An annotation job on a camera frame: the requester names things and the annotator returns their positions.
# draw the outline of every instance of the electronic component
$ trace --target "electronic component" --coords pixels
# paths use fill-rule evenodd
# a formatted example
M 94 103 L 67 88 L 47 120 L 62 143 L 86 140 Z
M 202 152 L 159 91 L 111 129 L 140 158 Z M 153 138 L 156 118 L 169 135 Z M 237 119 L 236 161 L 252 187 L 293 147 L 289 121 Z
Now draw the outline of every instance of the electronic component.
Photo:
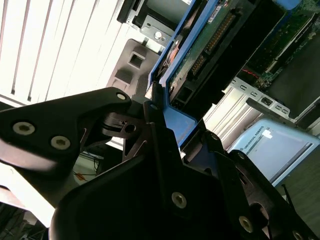
M 268 0 L 255 4 L 235 0 L 218 5 L 168 81 L 171 105 L 197 120 L 201 119 L 212 103 L 219 102 L 223 96 L 221 91 L 283 13 Z
M 294 9 L 286 11 L 261 46 L 247 62 L 247 74 L 238 75 L 260 91 L 266 91 L 281 71 L 320 33 L 320 1 L 303 0 Z

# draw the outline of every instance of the screw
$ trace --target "screw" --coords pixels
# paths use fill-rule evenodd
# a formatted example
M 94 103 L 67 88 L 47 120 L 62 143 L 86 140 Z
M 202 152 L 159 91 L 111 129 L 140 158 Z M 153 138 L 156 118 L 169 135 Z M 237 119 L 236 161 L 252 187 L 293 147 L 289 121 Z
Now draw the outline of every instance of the screw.
M 152 107 L 154 110 L 158 110 L 158 107 L 156 105 L 151 104 L 150 107 Z
M 162 34 L 161 34 L 161 32 L 159 32 L 159 31 L 157 31 L 157 32 L 155 32 L 155 34 L 154 34 L 154 38 L 155 39 L 160 39 L 162 37 Z
M 36 130 L 35 126 L 33 126 L 31 123 L 26 121 L 17 122 L 16 124 L 13 125 L 12 129 L 16 134 L 20 134 L 24 136 L 33 134 Z
M 303 240 L 304 238 L 297 231 L 292 231 L 292 234 L 296 240 Z
M 241 159 L 246 159 L 246 157 L 244 156 L 244 154 L 242 152 L 238 152 L 238 156 L 241 158 Z
M 211 137 L 214 139 L 214 140 L 219 140 L 219 137 L 217 135 L 215 135 L 214 133 L 211 133 Z
M 248 233 L 252 233 L 254 231 L 254 228 L 252 227 L 250 220 L 245 216 L 240 216 L 239 222 L 241 226 L 244 228 L 244 230 L 246 230 Z
M 121 100 L 126 100 L 126 96 L 123 95 L 122 93 L 117 93 L 116 96 Z
M 70 145 L 70 140 L 65 136 L 55 136 L 51 139 L 51 146 L 58 150 L 66 150 Z
M 171 195 L 172 202 L 180 209 L 184 209 L 187 206 L 187 199 L 182 193 L 175 191 Z

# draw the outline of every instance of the floor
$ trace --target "floor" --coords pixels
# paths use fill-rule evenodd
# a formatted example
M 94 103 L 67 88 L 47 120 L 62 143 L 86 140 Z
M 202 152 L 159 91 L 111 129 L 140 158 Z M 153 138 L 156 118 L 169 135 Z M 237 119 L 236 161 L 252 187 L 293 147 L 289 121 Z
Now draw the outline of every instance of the floor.
M 276 187 L 285 184 L 298 215 L 320 237 L 320 146 Z

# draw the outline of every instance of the square cutout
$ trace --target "square cutout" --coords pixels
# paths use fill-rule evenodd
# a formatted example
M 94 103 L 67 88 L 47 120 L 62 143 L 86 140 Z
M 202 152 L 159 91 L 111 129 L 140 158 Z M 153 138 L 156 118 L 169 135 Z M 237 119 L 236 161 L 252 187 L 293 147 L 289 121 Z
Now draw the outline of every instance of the square cutout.
M 136 54 L 133 53 L 132 56 L 131 56 L 131 59 L 130 59 L 129 63 L 130 63 L 132 66 L 140 69 L 141 64 L 142 64 L 143 61 L 144 61 L 143 58 L 141 58 L 141 57 L 139 57 L 138 55 L 136 55 Z

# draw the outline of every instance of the label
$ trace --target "label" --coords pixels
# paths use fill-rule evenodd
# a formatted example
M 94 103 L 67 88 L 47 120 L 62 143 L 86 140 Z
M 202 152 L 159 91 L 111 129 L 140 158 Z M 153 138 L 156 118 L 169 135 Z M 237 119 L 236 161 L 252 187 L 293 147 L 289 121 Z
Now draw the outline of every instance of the label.
M 190 5 L 192 0 L 182 0 L 182 2 L 185 2 L 186 4 Z
M 209 24 L 212 23 L 212 21 L 216 18 L 217 14 L 219 13 L 221 8 L 222 8 L 222 6 L 220 6 L 220 5 L 215 8 L 215 10 L 213 11 L 211 17 L 208 20 Z

